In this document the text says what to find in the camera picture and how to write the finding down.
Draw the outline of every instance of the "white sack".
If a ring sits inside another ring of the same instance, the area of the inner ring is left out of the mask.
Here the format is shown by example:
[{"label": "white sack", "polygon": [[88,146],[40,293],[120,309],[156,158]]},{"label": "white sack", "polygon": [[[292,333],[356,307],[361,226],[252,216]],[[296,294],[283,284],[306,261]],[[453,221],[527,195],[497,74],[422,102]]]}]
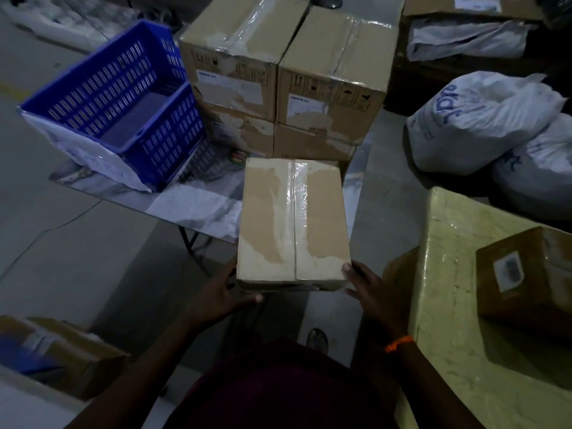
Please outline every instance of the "white sack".
[{"label": "white sack", "polygon": [[572,116],[559,114],[540,134],[506,152],[492,178],[514,206],[540,220],[572,220]]},{"label": "white sack", "polygon": [[412,62],[436,60],[455,54],[520,58],[532,24],[522,21],[460,23],[416,19],[411,23],[407,58]]},{"label": "white sack", "polygon": [[477,71],[455,78],[407,119],[415,164],[464,176],[532,140],[566,102],[540,83],[544,77]]}]

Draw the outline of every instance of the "blue plastic crate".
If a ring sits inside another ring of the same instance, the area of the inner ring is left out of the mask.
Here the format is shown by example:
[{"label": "blue plastic crate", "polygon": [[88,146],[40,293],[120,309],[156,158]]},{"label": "blue plastic crate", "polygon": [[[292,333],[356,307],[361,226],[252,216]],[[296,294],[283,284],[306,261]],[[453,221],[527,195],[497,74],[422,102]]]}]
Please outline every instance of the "blue plastic crate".
[{"label": "blue plastic crate", "polygon": [[145,20],[19,111],[78,164],[135,189],[162,190],[206,138],[169,29]]}]

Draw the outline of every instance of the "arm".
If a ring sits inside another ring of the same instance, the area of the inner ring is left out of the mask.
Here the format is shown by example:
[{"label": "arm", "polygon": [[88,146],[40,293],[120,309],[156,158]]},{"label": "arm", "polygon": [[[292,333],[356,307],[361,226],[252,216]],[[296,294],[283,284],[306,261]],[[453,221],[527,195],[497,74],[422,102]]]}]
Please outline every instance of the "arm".
[{"label": "arm", "polygon": [[232,297],[226,281],[236,266],[234,258],[209,280],[170,324],[161,337],[66,429],[140,428],[163,386],[195,337],[205,328],[247,305],[260,303],[262,295]]},{"label": "arm", "polygon": [[[382,279],[364,264],[352,263],[353,266],[346,264],[342,268],[342,273],[356,288],[346,289],[347,294],[358,299],[365,314],[379,323],[387,344],[407,336],[392,302],[384,298]],[[484,428],[415,343],[398,346],[397,351],[390,354],[390,360],[420,428]]]}]

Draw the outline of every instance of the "concrete floor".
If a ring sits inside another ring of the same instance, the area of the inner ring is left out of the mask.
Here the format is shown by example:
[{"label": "concrete floor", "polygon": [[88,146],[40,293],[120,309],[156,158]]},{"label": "concrete floor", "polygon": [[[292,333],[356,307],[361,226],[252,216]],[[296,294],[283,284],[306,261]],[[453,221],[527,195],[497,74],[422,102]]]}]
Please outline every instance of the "concrete floor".
[{"label": "concrete floor", "polygon": [[[396,25],[401,2],[344,0],[343,9]],[[138,354],[174,316],[174,301],[204,276],[188,259],[174,225],[47,181],[63,155],[25,124],[15,106],[22,92],[46,84],[83,54],[42,42],[4,18],[0,35],[0,313],[66,319]],[[424,221],[427,191],[407,167],[404,122],[381,111],[372,127],[351,238],[352,257],[378,273],[419,243]],[[214,269],[233,247],[215,242],[202,253]],[[319,310],[307,312],[309,297]],[[150,323],[151,313],[160,313],[162,321]],[[225,354],[223,339],[252,323],[265,340],[303,341],[309,329],[320,327],[329,336],[330,355],[349,365],[360,317],[359,304],[342,293],[271,296],[261,312],[229,319],[196,340],[173,380],[172,400]]]}]

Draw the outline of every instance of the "orange wristband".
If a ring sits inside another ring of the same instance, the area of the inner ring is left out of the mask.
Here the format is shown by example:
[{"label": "orange wristband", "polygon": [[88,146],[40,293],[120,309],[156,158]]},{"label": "orange wristband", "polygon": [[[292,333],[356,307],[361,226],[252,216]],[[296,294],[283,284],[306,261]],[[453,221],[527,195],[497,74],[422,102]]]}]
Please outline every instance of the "orange wristband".
[{"label": "orange wristband", "polygon": [[392,343],[387,345],[385,348],[383,348],[383,350],[386,353],[392,353],[392,352],[397,351],[397,346],[399,346],[403,343],[411,343],[411,342],[415,342],[415,340],[413,340],[413,337],[408,335],[408,336],[402,337],[401,339],[397,339],[397,340],[393,341]]}]

